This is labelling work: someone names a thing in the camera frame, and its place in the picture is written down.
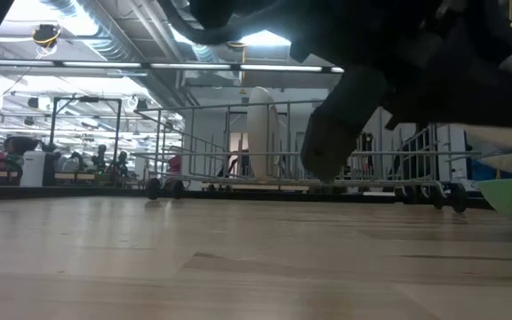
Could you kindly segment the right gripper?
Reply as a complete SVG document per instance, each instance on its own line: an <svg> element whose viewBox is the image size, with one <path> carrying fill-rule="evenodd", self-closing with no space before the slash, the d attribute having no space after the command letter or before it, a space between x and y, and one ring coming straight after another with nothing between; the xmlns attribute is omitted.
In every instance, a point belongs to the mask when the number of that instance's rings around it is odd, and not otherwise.
<svg viewBox="0 0 512 320"><path fill-rule="evenodd" d="M343 71L309 117L300 159L332 183L381 106L394 124L512 128L512 27L497 0L284 0L295 60Z"/></svg>

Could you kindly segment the light wood desk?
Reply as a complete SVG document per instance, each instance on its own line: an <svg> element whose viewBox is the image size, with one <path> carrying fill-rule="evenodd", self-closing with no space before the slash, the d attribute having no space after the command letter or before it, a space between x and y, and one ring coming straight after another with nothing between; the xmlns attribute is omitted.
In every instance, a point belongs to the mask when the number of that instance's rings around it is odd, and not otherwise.
<svg viewBox="0 0 512 320"><path fill-rule="evenodd" d="M310 186L301 185L269 185L269 184L216 184L203 182L201 184L202 189L209 189L210 186L216 187L216 189L231 188L232 190L267 190L267 191L285 191L285 192L303 192L307 193L310 190Z"/></svg>

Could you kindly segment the white panel stand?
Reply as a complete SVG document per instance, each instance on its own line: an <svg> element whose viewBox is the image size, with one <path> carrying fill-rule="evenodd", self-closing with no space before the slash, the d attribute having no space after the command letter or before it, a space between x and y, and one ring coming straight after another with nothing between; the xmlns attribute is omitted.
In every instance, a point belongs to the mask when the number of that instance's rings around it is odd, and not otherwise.
<svg viewBox="0 0 512 320"><path fill-rule="evenodd" d="M436 128L436 150L439 179L448 182L467 178L467 158L465 131L453 124L439 124Z"/></svg>

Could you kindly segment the blue bin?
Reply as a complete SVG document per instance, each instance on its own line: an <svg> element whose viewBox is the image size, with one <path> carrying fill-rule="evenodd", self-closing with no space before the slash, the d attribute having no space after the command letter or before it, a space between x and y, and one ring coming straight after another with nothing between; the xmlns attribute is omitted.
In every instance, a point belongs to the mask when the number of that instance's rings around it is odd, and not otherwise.
<svg viewBox="0 0 512 320"><path fill-rule="evenodd" d="M502 171L478 160L471 162L471 171L473 180L497 180L503 175Z"/></svg>

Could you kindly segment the long linear ceiling light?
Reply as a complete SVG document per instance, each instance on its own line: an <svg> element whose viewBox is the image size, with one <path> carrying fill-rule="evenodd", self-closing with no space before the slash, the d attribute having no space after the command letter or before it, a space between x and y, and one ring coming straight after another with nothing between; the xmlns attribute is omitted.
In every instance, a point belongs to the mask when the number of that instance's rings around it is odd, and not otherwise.
<svg viewBox="0 0 512 320"><path fill-rule="evenodd" d="M318 74L342 74L343 68L309 65L266 65L243 63L153 63L153 62L112 62L76 60L1 60L0 67L33 68L96 68L96 69L167 69L201 71L275 71Z"/></svg>

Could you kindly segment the black metal gantry stand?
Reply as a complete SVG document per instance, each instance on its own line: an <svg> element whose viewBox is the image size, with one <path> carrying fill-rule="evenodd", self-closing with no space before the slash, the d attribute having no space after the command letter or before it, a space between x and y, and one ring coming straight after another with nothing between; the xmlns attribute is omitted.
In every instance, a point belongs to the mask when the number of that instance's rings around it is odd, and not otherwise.
<svg viewBox="0 0 512 320"><path fill-rule="evenodd" d="M90 138L113 138L115 141L114 145L114 155L110 162L110 166L108 169L100 170L102 172L103 176L108 176L108 182L111 184L112 187L115 187L118 183L118 170L116 168L116 164L118 164L118 141L120 136L120 127L121 127L121 115L123 112L123 101L119 98L103 98L99 96L73 96L73 97L54 97L53 98L53 109L52 109L52 122L51 122L51 129L50 129L50 139L49 142L51 144L54 143L54 136L55 136L55 127L56 127L56 119L59 113L64 109L67 108L72 101L78 101L83 102L87 104L95 104L95 103L106 103L109 102L116 103L117 109L115 111L116 114L116 129L113 132L109 131L74 131L74 133L80 133L83 135L84 139L90 139Z"/></svg>

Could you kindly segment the white air purifier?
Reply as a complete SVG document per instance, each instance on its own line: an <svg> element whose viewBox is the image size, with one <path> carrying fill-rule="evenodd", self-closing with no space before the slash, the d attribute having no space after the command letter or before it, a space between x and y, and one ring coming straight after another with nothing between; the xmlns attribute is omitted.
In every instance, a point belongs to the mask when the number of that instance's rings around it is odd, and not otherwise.
<svg viewBox="0 0 512 320"><path fill-rule="evenodd" d="M44 165L46 154L43 151L27 151L23 156L20 186L23 188L40 188L44 182Z"/></svg>

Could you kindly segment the black hanging ceiling device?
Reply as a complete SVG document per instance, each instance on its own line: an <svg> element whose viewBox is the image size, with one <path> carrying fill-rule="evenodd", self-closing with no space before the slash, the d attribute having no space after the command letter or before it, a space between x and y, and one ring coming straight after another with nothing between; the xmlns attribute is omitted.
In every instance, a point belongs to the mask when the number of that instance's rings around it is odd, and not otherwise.
<svg viewBox="0 0 512 320"><path fill-rule="evenodd" d="M61 28L52 24L40 24L32 33L35 44L43 48L53 48L61 34Z"/></svg>

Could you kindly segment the black metal table frame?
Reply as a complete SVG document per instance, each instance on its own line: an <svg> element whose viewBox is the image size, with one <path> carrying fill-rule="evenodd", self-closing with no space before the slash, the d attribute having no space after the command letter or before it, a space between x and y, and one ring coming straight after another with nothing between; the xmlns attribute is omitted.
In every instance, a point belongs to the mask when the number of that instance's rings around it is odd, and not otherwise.
<svg viewBox="0 0 512 320"><path fill-rule="evenodd" d="M28 198L60 198L84 196L120 196L145 197L145 191L121 188L73 188L73 187L42 187L21 188L16 186L0 186L0 200L16 200ZM393 204L398 201L396 196L368 196L362 194L326 195L299 194L293 192L209 192L184 191L181 198L219 199L219 200L250 200L250 201L287 201L287 202L324 202L324 203L362 203L362 204Z"/></svg>

